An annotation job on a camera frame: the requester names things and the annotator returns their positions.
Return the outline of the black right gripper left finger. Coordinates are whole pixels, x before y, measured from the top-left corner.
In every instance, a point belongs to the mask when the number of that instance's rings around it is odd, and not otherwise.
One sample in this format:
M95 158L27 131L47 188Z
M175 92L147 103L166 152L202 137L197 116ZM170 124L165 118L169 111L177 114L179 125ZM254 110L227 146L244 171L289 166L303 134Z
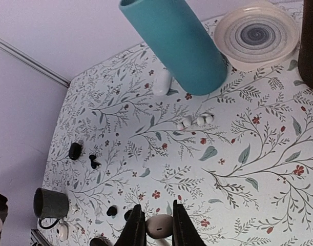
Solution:
M136 204L114 246L146 245L145 213L141 205Z

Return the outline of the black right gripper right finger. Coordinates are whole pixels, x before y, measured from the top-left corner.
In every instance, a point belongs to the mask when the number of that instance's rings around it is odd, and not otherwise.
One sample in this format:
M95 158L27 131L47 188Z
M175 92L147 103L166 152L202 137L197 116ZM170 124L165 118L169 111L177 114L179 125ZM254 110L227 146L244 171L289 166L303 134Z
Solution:
M184 206L173 202L173 235L172 245L175 246L206 246L199 236Z

